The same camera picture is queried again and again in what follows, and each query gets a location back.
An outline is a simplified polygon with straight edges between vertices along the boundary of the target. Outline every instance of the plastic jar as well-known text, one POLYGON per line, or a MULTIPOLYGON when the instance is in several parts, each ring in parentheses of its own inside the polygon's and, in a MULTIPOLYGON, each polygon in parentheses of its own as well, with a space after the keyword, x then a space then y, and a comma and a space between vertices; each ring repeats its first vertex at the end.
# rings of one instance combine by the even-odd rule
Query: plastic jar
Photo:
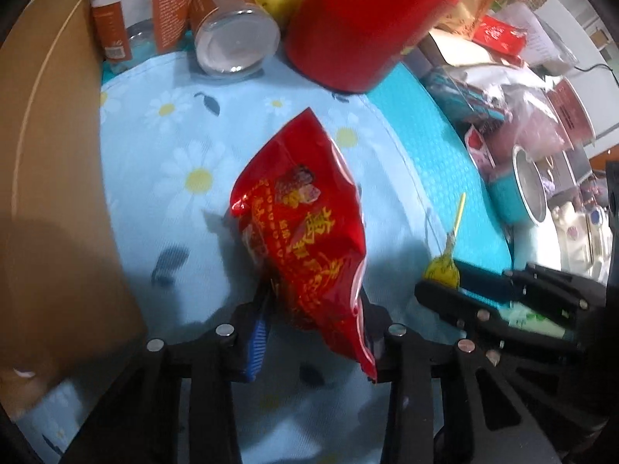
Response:
POLYGON ((188 0, 91 0, 91 6, 115 73, 174 51, 185 35, 188 0))
POLYGON ((197 61, 216 77, 248 75, 275 54, 277 23, 254 0, 190 0, 197 61))

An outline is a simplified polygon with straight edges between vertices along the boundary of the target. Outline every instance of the metal screw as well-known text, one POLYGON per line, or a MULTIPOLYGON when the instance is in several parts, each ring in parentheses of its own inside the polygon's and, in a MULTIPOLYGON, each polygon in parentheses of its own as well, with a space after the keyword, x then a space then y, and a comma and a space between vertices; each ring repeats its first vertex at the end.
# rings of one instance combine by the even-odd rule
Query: metal screw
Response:
POLYGON ((458 342, 458 348, 463 352, 470 354, 475 350, 475 343, 472 340, 464 338, 458 342))
POLYGON ((482 321, 484 323, 490 321, 490 311, 486 309, 479 309, 477 312, 477 318, 479 319, 479 321, 482 321))
POLYGON ((231 324, 220 324, 217 328, 215 328, 215 333, 218 334, 218 336, 232 336, 232 333, 234 333, 234 327, 231 324))
POLYGON ((161 349, 163 349, 164 345, 165 343, 161 340, 161 338, 153 338, 146 344, 146 349, 151 353, 158 353, 161 349))
POLYGON ((404 336, 406 334, 406 326, 398 323, 392 324, 389 327, 389 334, 391 336, 404 336))
POLYGON ((499 361, 501 361, 501 353, 491 349, 486 353, 486 358, 488 358, 488 361, 490 361, 493 366, 496 366, 499 364, 499 361))

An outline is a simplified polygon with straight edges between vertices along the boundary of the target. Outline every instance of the cardboard box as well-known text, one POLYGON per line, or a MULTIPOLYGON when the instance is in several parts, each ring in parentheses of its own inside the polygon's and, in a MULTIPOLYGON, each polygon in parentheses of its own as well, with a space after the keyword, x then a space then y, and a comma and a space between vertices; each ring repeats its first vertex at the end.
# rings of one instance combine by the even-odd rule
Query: cardboard box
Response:
POLYGON ((0 402, 15 418, 144 323, 104 198, 89 1, 33 0, 0 70, 0 402))

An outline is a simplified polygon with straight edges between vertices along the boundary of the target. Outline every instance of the turquoise mat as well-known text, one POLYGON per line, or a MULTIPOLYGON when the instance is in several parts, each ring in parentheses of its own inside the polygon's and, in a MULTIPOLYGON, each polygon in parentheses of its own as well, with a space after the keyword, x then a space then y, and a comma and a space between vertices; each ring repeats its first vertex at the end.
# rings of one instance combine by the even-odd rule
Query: turquoise mat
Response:
POLYGON ((466 192, 454 256, 498 273, 511 268, 510 251, 484 182, 419 81, 399 64, 368 98, 400 138, 445 230, 451 230, 460 195, 466 192))

